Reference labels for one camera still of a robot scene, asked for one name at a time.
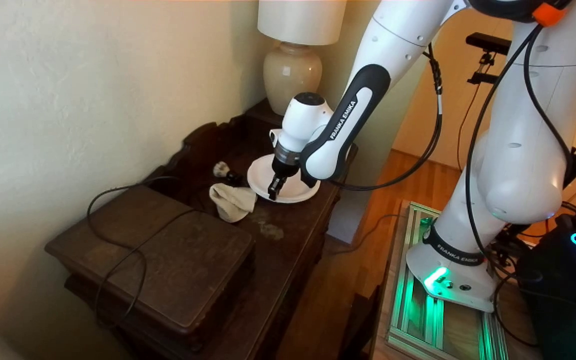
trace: black device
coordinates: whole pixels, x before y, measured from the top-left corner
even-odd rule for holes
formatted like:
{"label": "black device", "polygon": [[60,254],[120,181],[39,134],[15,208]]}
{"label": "black device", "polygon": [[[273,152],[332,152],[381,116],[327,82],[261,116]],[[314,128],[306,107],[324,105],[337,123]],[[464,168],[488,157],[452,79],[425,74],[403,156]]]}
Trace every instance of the black device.
{"label": "black device", "polygon": [[522,292],[545,360],[576,360],[576,227],[569,215],[517,263],[518,274],[534,274],[542,281],[519,284],[522,289],[567,299],[554,300]]}

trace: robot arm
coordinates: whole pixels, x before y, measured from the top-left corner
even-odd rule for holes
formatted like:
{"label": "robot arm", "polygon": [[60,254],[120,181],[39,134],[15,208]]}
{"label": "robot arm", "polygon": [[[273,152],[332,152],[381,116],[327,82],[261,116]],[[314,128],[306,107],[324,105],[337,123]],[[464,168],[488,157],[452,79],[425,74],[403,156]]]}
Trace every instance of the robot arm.
{"label": "robot arm", "polygon": [[299,167],[310,186],[340,176],[350,145],[377,104],[422,55],[441,25],[466,7],[462,0],[382,1],[363,34],[336,110],[313,93],[299,94],[290,102],[275,146],[270,198]]}

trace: dark wooden table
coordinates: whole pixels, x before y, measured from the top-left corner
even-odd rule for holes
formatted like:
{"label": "dark wooden table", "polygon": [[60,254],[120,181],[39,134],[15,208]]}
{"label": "dark wooden table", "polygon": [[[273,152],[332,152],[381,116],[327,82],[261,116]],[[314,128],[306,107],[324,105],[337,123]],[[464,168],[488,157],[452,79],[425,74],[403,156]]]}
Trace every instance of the dark wooden table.
{"label": "dark wooden table", "polygon": [[[251,162],[272,153],[268,133],[280,128],[281,120],[265,100],[228,123],[201,126],[186,137],[168,164],[149,176],[176,176],[181,181],[156,180],[151,189],[216,217],[217,210],[208,196],[208,188],[219,182],[212,174],[214,164],[225,161],[231,170],[245,176]],[[353,146],[349,162],[356,152]],[[324,182],[313,198],[301,203],[285,205],[260,198],[254,212],[235,224],[256,243],[254,273],[233,299],[224,326],[201,351],[188,351],[171,339],[137,335],[123,326],[117,328],[116,335],[144,359],[273,358],[311,271],[322,256],[324,234],[338,200],[339,189]],[[82,279],[76,266],[70,271],[67,289],[90,304],[98,285]]]}

